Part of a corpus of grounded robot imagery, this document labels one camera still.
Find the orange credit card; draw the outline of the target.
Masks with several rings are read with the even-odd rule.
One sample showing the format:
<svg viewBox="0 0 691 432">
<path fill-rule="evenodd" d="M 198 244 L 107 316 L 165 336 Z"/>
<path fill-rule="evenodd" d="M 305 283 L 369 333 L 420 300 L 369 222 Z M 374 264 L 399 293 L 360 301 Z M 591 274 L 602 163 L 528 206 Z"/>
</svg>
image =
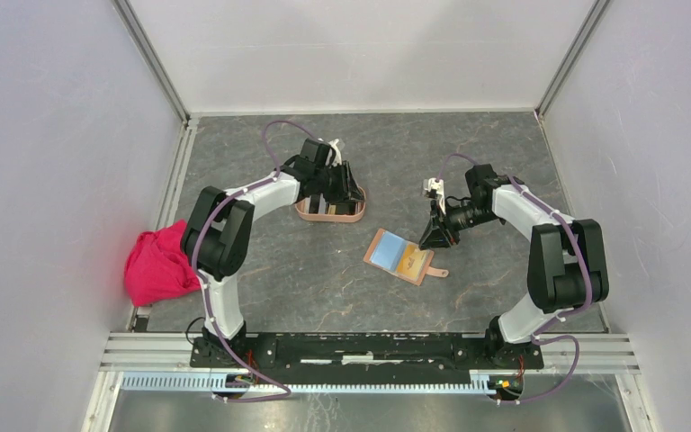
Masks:
<svg viewBox="0 0 691 432">
<path fill-rule="evenodd" d="M 432 258 L 431 250 L 423 250 L 418 246 L 407 245 L 399 259 L 395 273 L 406 280 L 419 282 L 425 274 L 426 265 Z"/>
</svg>

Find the blue credit card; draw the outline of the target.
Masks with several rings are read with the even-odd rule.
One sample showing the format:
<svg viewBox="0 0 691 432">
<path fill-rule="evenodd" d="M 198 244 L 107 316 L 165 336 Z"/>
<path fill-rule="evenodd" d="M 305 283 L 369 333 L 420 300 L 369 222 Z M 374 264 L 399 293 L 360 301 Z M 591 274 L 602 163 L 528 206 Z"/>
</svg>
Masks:
<svg viewBox="0 0 691 432">
<path fill-rule="evenodd" d="M 401 260 L 408 242 L 388 231 L 384 231 L 378 240 L 369 262 L 389 272 L 394 272 Z"/>
</svg>

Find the tan leather card holder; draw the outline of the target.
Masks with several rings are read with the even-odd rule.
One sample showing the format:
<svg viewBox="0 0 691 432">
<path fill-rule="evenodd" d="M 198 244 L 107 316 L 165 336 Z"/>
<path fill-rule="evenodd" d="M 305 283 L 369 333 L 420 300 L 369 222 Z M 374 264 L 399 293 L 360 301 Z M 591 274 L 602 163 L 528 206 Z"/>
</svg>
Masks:
<svg viewBox="0 0 691 432">
<path fill-rule="evenodd" d="M 378 229 L 367 248 L 363 261 L 398 279 L 421 285 L 427 276 L 446 278 L 447 269 L 432 266 L 434 252 L 385 229 Z"/>
</svg>

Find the pink oval tray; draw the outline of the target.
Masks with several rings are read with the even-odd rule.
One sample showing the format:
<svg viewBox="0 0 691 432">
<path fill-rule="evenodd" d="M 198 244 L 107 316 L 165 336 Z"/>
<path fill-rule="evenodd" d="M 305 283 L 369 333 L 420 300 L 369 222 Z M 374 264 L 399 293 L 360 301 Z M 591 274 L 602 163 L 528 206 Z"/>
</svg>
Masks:
<svg viewBox="0 0 691 432">
<path fill-rule="evenodd" d="M 329 208 L 331 205 L 324 199 L 322 193 L 314 194 L 310 197 L 306 197 L 300 202 L 294 204 L 294 209 L 298 213 L 299 217 L 304 221 L 309 222 L 327 222 L 327 223 L 356 223 L 360 221 L 365 215 L 365 210 L 367 207 L 366 202 L 366 191 L 358 186 L 357 190 L 362 194 L 363 199 L 357 201 L 355 207 L 349 210 L 346 214 L 335 214 L 330 212 Z M 314 203 L 321 204 L 324 211 L 323 212 L 309 212 L 311 208 L 311 199 L 314 199 Z"/>
</svg>

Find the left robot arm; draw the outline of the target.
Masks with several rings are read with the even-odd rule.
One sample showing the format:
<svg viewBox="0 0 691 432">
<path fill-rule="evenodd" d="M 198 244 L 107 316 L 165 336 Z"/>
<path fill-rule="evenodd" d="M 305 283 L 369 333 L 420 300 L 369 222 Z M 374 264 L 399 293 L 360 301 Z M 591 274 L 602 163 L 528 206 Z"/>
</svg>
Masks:
<svg viewBox="0 0 691 432">
<path fill-rule="evenodd" d="M 246 260 L 254 223 L 308 198 L 341 207 L 347 216 L 364 207 L 364 192 L 334 142 L 306 139 L 299 154 L 252 184 L 201 190 L 181 249 L 200 284 L 205 331 L 214 339 L 211 352 L 223 365 L 239 365 L 247 354 L 247 343 L 240 337 L 246 322 L 239 307 L 237 273 Z"/>
</svg>

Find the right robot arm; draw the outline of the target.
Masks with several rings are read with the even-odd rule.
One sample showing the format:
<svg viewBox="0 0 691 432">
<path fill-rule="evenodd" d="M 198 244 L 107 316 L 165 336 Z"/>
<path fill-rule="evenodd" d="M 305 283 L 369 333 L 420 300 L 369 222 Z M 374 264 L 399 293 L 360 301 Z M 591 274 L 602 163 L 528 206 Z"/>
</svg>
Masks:
<svg viewBox="0 0 691 432">
<path fill-rule="evenodd" d="M 430 219 L 419 240 L 423 249 L 459 244 L 463 230 L 499 221 L 529 242 L 525 296 L 495 318 L 483 346 L 486 360 L 506 367 L 520 354 L 519 344 L 534 342 L 558 322 L 603 302 L 610 291 L 600 224 L 577 220 L 536 197 L 519 179 L 476 165 L 465 174 L 467 196 L 446 195 L 444 181 L 423 183 Z"/>
</svg>

